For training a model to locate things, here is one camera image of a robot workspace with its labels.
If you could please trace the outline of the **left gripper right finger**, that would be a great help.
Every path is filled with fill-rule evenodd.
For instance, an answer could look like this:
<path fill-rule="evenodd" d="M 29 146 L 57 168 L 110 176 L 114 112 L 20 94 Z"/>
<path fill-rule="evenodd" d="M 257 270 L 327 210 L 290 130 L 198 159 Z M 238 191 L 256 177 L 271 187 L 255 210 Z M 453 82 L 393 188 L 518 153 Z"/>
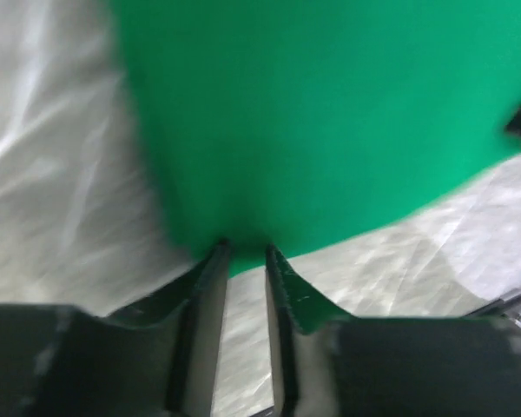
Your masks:
<path fill-rule="evenodd" d="M 274 415 L 521 416 L 521 309 L 361 318 L 275 246 L 266 274 Z"/>

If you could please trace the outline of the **green t-shirt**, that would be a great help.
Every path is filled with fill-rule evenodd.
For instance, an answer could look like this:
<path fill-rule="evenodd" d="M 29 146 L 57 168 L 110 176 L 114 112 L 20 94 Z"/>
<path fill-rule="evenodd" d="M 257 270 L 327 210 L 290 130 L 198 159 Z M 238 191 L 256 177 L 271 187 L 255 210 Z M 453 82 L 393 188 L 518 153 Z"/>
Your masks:
<path fill-rule="evenodd" d="M 170 241 L 237 270 L 382 228 L 516 155 L 521 1 L 112 1 Z"/>

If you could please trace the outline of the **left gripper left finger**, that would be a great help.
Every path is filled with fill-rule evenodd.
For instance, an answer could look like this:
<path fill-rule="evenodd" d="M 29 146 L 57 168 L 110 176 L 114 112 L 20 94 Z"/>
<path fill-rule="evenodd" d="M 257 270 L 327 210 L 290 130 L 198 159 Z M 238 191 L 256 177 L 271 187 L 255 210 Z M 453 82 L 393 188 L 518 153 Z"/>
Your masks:
<path fill-rule="evenodd" d="M 0 304 L 0 416 L 208 416 L 231 248 L 99 317 Z"/>

